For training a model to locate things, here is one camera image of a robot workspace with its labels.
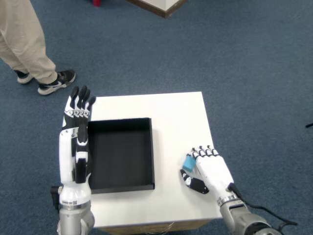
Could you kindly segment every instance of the khaki pants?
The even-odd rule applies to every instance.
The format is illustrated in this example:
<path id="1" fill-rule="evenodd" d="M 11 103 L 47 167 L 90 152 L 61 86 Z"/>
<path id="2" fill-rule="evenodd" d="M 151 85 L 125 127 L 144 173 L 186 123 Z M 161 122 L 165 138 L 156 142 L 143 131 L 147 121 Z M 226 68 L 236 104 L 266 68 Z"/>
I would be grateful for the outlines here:
<path id="1" fill-rule="evenodd" d="M 45 37 L 30 0 L 0 0 L 0 58 L 41 83 L 57 78 L 45 54 Z"/>

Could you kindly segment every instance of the blue carpet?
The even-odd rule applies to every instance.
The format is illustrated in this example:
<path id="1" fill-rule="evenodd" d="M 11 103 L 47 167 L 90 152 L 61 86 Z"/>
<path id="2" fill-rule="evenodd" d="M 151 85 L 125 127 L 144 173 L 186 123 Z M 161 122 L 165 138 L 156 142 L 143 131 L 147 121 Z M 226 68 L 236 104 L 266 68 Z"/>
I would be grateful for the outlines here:
<path id="1" fill-rule="evenodd" d="M 189 0 L 166 20 L 125 0 L 32 2 L 49 57 L 94 95 L 202 91 L 215 147 L 242 193 L 299 222 L 285 235 L 313 234 L 313 128 L 304 128 L 313 122 L 312 0 Z M 3 62 L 0 80 L 0 235 L 55 234 L 49 189 L 60 182 L 70 89 L 42 97 Z M 227 228 L 216 220 L 176 234 Z"/>

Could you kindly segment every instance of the black cable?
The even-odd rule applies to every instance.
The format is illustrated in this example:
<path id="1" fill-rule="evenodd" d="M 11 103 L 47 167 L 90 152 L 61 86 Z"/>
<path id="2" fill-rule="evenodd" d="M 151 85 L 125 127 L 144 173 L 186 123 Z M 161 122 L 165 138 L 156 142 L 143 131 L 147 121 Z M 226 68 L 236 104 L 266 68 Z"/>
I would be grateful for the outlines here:
<path id="1" fill-rule="evenodd" d="M 278 231 L 281 233 L 282 229 L 286 226 L 286 225 L 295 225 L 297 226 L 298 223 L 296 222 L 293 222 L 293 221 L 290 221 L 290 220 L 287 220 L 277 214 L 275 214 L 274 212 L 272 212 L 271 210 L 267 209 L 266 207 L 262 207 L 262 206 L 257 206 L 257 205 L 253 205 L 249 202 L 247 202 L 245 199 L 243 199 L 243 196 L 241 195 L 241 193 L 239 192 L 239 190 L 236 188 L 235 184 L 234 183 L 230 183 L 229 186 L 228 186 L 228 190 L 230 191 L 233 191 L 243 202 L 245 202 L 248 206 L 252 207 L 252 208 L 255 208 L 255 209 L 260 209 L 260 210 L 264 210 L 266 211 L 267 213 L 271 214 L 272 216 L 282 220 L 284 223 L 282 223 L 279 228 L 278 228 Z"/>

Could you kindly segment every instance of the wooden baseboard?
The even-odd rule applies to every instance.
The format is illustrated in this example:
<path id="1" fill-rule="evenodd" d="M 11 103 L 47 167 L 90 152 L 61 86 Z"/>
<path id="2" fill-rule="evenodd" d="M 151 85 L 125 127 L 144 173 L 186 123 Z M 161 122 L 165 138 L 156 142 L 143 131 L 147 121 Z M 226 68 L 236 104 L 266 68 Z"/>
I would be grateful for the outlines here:
<path id="1" fill-rule="evenodd" d="M 146 234 L 146 233 L 160 233 L 170 231 L 182 231 L 198 229 L 199 227 L 209 223 L 210 220 L 196 220 L 184 221 L 175 223 L 161 223 L 150 224 L 142 226 L 129 226 L 129 227 L 115 227 L 115 228 L 100 228 L 111 235 L 132 235 L 132 234 Z"/>
<path id="2" fill-rule="evenodd" d="M 161 16 L 163 18 L 168 18 L 175 11 L 177 11 L 177 9 L 179 9 L 185 2 L 187 2 L 187 0 L 179 0 L 173 6 L 171 6 L 168 10 L 164 11 L 158 7 L 155 7 L 155 6 L 148 4 L 148 3 L 141 1 L 141 0 L 127 0 L 127 1 L 139 6 L 145 10 L 151 11 L 151 12 L 155 13 L 156 15 Z"/>

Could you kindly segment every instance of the shoe sole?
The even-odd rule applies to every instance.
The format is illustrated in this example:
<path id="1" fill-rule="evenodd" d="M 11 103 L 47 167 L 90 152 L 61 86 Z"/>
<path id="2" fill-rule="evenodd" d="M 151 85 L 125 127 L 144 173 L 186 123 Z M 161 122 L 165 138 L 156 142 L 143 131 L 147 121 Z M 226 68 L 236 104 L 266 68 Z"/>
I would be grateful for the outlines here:
<path id="1" fill-rule="evenodd" d="M 33 78 L 34 77 L 30 74 L 26 78 L 19 78 L 18 77 L 18 83 L 25 85 L 25 84 L 29 83 Z"/>
<path id="2" fill-rule="evenodd" d="M 58 87 L 49 87 L 49 88 L 46 89 L 46 90 L 42 90 L 42 89 L 38 88 L 38 93 L 41 94 L 41 95 L 48 95 L 48 94 L 51 94 L 51 93 L 57 91 L 57 90 L 60 89 L 60 88 L 66 88 L 66 87 L 68 87 L 70 84 L 73 83 L 73 81 L 75 80 L 75 78 L 76 78 L 76 74 L 74 74 L 73 78 L 72 78 L 69 82 L 67 82 L 67 83 L 65 83 L 65 84 L 63 84 L 63 85 L 61 85 L 61 86 L 58 86 Z"/>

